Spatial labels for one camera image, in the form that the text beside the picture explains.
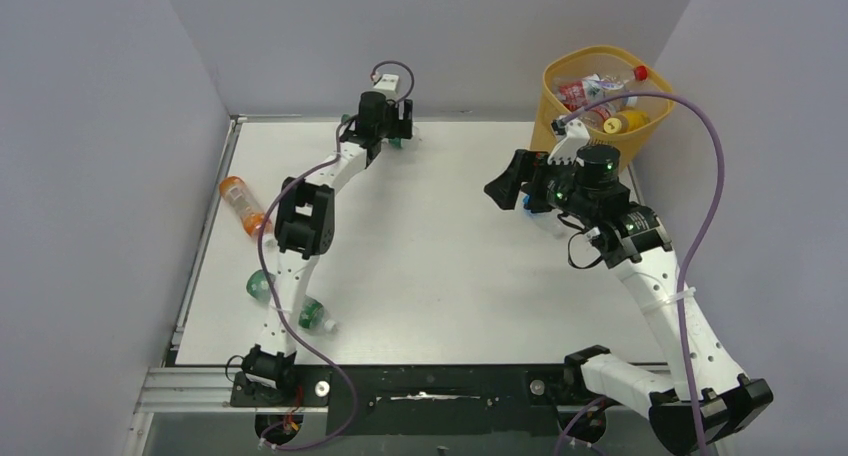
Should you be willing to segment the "red label bottle sideways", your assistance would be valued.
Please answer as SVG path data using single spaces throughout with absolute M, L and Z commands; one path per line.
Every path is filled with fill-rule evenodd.
M 551 90 L 568 110 L 576 111 L 602 99 L 638 88 L 648 77 L 648 68 L 639 65 L 605 75 L 593 73 L 575 80 L 556 77 Z

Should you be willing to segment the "yellow juice bottle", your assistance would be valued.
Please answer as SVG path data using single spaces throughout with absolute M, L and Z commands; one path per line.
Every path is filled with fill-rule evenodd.
M 607 118 L 602 131 L 609 135 L 619 135 L 640 129 L 651 122 L 647 112 L 638 109 L 623 109 Z

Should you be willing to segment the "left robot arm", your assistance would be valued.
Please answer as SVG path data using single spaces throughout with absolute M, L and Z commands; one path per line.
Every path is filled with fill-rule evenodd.
M 341 123 L 334 152 L 304 174 L 287 178 L 275 197 L 275 248 L 260 251 L 261 270 L 271 290 L 266 319 L 241 370 L 251 383 L 286 396 L 298 386 L 294 369 L 303 340 L 293 333 L 297 305 L 303 302 L 319 259 L 335 237 L 336 196 L 380 154 L 385 140 L 413 136 L 413 102 L 388 99 L 378 91 L 361 94 L 358 112 Z

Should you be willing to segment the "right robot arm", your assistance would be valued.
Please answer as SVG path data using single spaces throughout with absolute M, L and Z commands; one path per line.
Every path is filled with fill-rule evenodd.
M 774 396 L 712 330 L 660 218 L 621 182 L 619 159 L 607 145 L 583 146 L 565 160 L 517 150 L 484 191 L 503 210 L 555 212 L 584 236 L 629 292 L 666 359 L 663 377 L 600 345 L 572 353 L 564 360 L 566 396 L 615 401 L 644 417 L 668 452 L 689 455 L 747 427 Z

